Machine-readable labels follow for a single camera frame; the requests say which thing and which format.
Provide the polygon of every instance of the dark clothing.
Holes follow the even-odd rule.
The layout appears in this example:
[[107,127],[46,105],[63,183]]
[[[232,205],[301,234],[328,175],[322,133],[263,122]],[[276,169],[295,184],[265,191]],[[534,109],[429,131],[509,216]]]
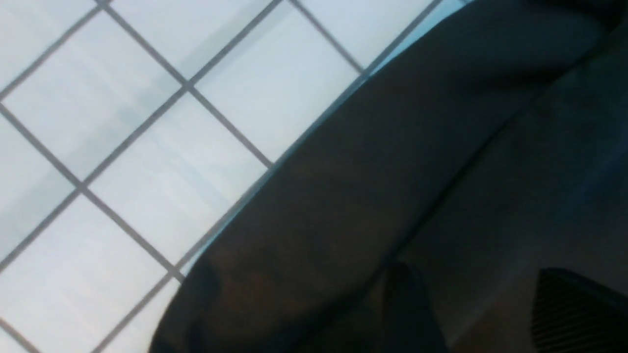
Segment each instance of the dark clothing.
[[393,264],[386,273],[381,353],[449,353],[418,271]]
[[625,233],[627,3],[477,0],[444,20],[274,167],[151,352],[307,349],[401,251],[453,342],[548,242]]

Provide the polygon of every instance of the dark fabric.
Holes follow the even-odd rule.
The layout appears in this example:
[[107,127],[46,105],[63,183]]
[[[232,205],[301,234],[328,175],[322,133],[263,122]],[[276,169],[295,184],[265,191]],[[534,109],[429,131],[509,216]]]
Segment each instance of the dark fabric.
[[383,316],[378,352],[449,352],[428,289],[418,271],[407,264],[393,264],[387,271]]
[[542,269],[530,331],[539,353],[628,352],[628,297],[572,271]]
[[275,166],[151,352],[289,351],[402,250],[455,340],[589,190],[628,177],[625,3],[476,0],[444,20]]

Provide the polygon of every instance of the white ceiling tile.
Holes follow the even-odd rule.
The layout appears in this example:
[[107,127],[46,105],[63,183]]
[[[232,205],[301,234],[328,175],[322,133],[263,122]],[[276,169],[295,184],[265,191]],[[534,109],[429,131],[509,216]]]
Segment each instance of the white ceiling tile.
[[165,273],[80,196],[3,271],[0,317],[42,352],[90,352]]
[[27,353],[9,334],[0,329],[0,352],[2,353]]
[[0,116],[0,261],[73,190]]
[[100,13],[5,99],[85,178],[179,88],[117,23]]
[[358,74],[287,1],[197,84],[276,161]]
[[186,94],[91,189],[176,263],[265,171]]
[[0,90],[94,7],[91,0],[0,1]]
[[116,0],[113,7],[191,78],[271,0]]

